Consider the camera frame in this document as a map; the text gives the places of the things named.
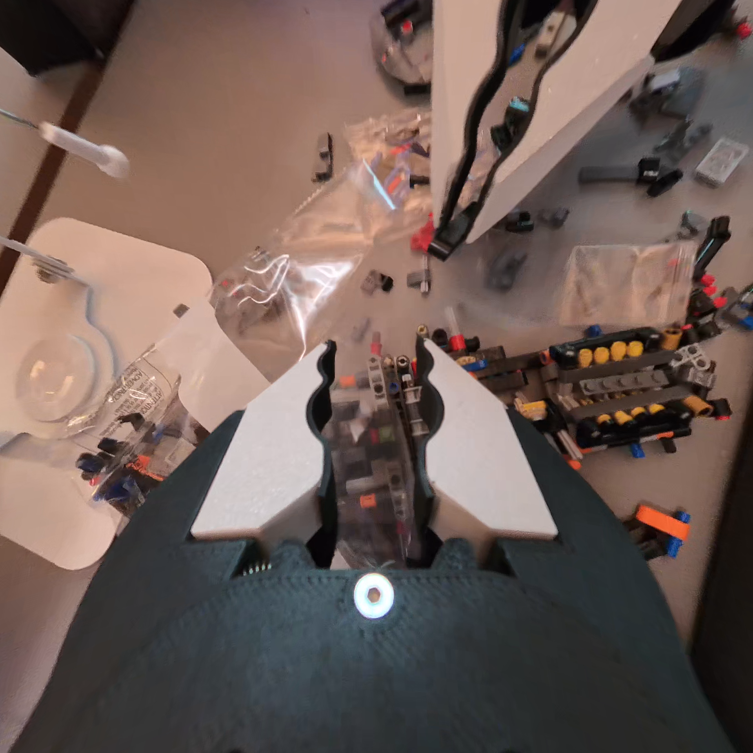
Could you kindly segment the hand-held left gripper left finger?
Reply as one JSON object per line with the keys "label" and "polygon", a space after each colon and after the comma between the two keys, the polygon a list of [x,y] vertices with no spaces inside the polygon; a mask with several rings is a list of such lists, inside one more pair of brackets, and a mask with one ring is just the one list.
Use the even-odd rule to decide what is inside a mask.
{"label": "hand-held left gripper left finger", "polygon": [[244,409],[191,527],[199,540],[295,540],[332,565],[338,512],[331,449],[336,343],[327,340]]}

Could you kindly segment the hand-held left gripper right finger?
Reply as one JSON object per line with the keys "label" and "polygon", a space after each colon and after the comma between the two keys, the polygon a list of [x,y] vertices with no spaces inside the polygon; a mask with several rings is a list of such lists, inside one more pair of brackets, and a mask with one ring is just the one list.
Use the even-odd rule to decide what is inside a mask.
{"label": "hand-held left gripper right finger", "polygon": [[432,340],[417,338],[419,419],[413,509],[419,532],[466,540],[478,562],[495,541],[559,531],[503,402]]}

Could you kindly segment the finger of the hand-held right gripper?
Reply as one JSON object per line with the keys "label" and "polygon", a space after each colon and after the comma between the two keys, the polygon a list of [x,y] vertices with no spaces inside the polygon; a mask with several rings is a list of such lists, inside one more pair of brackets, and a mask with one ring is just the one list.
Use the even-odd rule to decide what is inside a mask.
{"label": "finger of the hand-held right gripper", "polygon": [[430,178],[435,234],[428,254],[437,260],[448,260],[472,225],[460,200],[476,160],[482,116],[504,80],[512,29],[513,2],[434,2]]}
{"label": "finger of the hand-held right gripper", "polygon": [[[680,1],[584,2],[575,30],[535,73],[525,126],[498,155],[463,214],[473,242],[512,211],[653,66],[652,48]],[[512,51],[526,8],[513,2]]]}

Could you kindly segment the clear bag mixed lego pieces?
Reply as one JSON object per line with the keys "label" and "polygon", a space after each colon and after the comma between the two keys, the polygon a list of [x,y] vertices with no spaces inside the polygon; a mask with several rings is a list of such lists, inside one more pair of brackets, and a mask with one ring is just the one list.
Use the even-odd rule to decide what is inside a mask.
{"label": "clear bag mixed lego pieces", "polygon": [[92,423],[77,435],[75,469],[89,506],[129,519],[209,436],[179,398],[181,377],[155,345],[113,381]]}

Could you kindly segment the black lego chassis assembly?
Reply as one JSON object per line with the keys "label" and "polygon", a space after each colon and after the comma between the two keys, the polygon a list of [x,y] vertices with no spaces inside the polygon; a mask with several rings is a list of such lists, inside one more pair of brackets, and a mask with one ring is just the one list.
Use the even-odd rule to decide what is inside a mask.
{"label": "black lego chassis assembly", "polygon": [[679,348],[702,347],[717,334],[713,321],[690,331],[681,325],[605,334],[591,327],[585,338],[551,346],[535,367],[517,370],[522,388],[506,400],[576,470],[609,449],[640,459],[657,444],[672,454],[697,419],[732,418],[729,400],[714,395],[716,382],[711,389],[678,382],[669,365]]}

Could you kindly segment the clear bag grey lego pieces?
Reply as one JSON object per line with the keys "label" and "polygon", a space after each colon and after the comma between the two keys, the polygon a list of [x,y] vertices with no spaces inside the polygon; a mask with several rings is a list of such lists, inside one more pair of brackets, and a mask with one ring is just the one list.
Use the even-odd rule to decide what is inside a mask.
{"label": "clear bag grey lego pieces", "polygon": [[299,360],[372,247],[379,202],[359,166],[317,189],[213,285],[221,329],[249,356]]}

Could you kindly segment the grey lego wedge blue pin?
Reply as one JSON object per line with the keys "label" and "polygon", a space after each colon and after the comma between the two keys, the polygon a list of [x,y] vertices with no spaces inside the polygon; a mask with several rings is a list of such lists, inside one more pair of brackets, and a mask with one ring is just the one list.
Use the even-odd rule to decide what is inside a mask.
{"label": "grey lego wedge blue pin", "polygon": [[720,298],[723,301],[715,316],[715,323],[720,329],[736,328],[752,332],[752,285],[740,291],[726,287]]}

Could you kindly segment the curved grey black lego assembly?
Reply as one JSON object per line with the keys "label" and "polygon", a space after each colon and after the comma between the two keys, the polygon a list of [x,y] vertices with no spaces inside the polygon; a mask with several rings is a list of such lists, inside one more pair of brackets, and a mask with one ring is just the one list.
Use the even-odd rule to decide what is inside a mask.
{"label": "curved grey black lego assembly", "polygon": [[370,22],[376,62],[407,95],[431,90],[433,15],[432,1],[392,1]]}

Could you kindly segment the dark bluish grey lego plates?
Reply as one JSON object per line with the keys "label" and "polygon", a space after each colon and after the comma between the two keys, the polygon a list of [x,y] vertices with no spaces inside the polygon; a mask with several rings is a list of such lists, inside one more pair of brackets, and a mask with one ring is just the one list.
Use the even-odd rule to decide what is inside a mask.
{"label": "dark bluish grey lego plates", "polygon": [[642,123],[656,117],[674,121],[673,128],[653,147],[654,154],[670,164],[678,165],[712,134],[710,122],[697,123],[693,117],[706,81],[707,73],[687,66],[653,73],[629,99],[629,111]]}

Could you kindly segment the crumpled bag of lego pins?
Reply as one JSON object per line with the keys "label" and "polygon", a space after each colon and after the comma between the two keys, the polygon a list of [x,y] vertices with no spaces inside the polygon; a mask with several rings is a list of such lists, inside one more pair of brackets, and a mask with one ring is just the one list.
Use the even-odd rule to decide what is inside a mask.
{"label": "crumpled bag of lego pins", "polygon": [[426,107],[405,108],[344,127],[347,146],[367,185],[387,210],[432,211],[432,117]]}

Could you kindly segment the dark grey flat lego tile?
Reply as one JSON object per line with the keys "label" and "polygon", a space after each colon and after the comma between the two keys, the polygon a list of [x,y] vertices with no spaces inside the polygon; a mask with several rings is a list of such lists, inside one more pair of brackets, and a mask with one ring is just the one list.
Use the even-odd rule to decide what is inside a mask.
{"label": "dark grey flat lego tile", "polygon": [[631,183],[638,181],[639,170],[637,166],[583,166],[578,172],[578,183]]}

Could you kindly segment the light grey lego plate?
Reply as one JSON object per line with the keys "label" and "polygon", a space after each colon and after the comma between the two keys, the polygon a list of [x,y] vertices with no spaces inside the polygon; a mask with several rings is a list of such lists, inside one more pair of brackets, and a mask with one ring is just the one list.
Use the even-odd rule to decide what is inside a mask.
{"label": "light grey lego plate", "polygon": [[721,137],[697,165],[693,177],[711,187],[720,187],[746,158],[748,152],[748,146]]}

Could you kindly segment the dark grey lego wedge plate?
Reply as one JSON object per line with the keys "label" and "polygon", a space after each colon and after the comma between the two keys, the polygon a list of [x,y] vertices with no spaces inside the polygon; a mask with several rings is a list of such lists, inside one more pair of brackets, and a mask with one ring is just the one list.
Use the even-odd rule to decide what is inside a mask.
{"label": "dark grey lego wedge plate", "polygon": [[702,215],[688,210],[683,212],[678,229],[665,242],[679,242],[694,240],[699,242],[708,231],[710,220]]}

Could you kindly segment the orange lego beam blue pins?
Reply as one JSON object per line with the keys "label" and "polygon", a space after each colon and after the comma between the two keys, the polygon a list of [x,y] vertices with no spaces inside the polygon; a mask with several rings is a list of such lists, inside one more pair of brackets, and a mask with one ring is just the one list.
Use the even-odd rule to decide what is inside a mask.
{"label": "orange lego beam blue pins", "polygon": [[691,532],[691,514],[683,510],[666,513],[649,504],[637,506],[630,533],[645,560],[676,559]]}

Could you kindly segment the black angled lego liftarm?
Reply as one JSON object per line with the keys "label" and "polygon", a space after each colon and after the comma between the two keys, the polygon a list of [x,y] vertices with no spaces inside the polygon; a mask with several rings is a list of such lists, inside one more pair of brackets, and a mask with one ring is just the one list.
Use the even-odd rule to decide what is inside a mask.
{"label": "black angled lego liftarm", "polygon": [[693,282],[698,283],[701,281],[711,261],[729,240],[731,236],[729,221],[730,218],[728,215],[720,215],[709,222],[706,235],[701,241],[695,255]]}

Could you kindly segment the grey T-shaped lego beam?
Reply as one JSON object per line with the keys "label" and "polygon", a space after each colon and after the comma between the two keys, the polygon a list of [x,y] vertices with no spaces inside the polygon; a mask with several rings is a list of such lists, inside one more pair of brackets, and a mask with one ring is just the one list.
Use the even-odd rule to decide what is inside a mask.
{"label": "grey T-shaped lego beam", "polygon": [[715,362],[699,344],[683,346],[673,353],[669,363],[678,382],[711,389],[716,382]]}

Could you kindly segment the black lego brick red pins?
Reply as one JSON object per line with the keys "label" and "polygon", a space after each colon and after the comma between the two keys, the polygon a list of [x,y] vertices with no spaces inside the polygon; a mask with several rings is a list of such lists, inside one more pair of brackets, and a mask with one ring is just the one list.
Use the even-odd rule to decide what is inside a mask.
{"label": "black lego brick red pins", "polygon": [[700,278],[693,280],[682,330],[690,331],[706,325],[727,303],[726,295],[718,290],[716,277],[707,272],[701,273]]}

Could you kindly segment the small clear bag tan pieces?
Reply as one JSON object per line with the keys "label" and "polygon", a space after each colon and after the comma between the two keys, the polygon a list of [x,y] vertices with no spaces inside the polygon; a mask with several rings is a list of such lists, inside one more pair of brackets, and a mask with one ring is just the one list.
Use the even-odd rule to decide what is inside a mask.
{"label": "small clear bag tan pieces", "polygon": [[696,249],[690,240],[575,246],[560,285],[559,324],[662,328],[683,322]]}

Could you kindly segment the white rounded board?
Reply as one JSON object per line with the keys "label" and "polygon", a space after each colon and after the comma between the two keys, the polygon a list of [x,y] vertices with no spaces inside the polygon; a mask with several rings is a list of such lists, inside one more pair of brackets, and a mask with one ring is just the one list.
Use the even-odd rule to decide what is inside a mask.
{"label": "white rounded board", "polygon": [[[111,342],[115,379],[177,322],[178,304],[204,298],[212,287],[198,258],[72,218],[47,222],[27,246],[64,260],[93,287],[90,320]],[[20,258],[2,304],[47,289]],[[73,468],[82,432],[59,440],[19,435],[2,447],[2,536],[71,571],[102,557],[121,520],[110,507],[89,506],[87,485]]]}

